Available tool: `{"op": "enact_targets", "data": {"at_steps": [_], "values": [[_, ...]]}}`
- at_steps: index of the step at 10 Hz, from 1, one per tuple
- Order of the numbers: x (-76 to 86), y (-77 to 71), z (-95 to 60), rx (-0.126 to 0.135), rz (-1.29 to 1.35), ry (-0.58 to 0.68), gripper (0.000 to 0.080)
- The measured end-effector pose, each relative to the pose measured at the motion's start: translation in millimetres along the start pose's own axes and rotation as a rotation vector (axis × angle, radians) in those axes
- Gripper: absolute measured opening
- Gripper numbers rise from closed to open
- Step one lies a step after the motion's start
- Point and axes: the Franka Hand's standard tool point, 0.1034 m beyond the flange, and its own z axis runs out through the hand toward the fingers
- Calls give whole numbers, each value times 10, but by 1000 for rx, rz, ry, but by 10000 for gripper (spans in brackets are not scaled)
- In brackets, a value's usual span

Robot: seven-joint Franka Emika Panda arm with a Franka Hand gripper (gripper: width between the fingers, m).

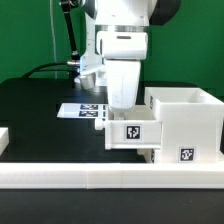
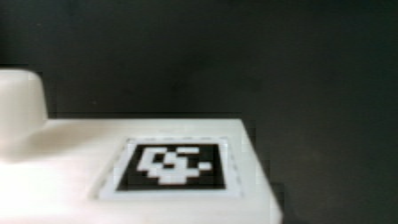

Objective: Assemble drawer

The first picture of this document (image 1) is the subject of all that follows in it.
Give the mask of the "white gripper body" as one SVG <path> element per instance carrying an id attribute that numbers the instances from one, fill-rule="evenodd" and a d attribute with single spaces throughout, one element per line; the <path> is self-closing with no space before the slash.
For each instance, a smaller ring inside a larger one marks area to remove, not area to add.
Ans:
<path id="1" fill-rule="evenodd" d="M 136 102 L 141 63 L 106 60 L 108 104 L 112 112 L 129 112 Z"/>

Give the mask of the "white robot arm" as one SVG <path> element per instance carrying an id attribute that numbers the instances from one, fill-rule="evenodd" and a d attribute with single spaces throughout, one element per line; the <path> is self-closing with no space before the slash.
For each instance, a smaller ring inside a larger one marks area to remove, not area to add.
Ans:
<path id="1" fill-rule="evenodd" d="M 82 86 L 107 88 L 112 113 L 135 106 L 141 62 L 148 50 L 147 28 L 162 26 L 178 12 L 181 0 L 82 0 L 86 51 L 80 60 Z"/>

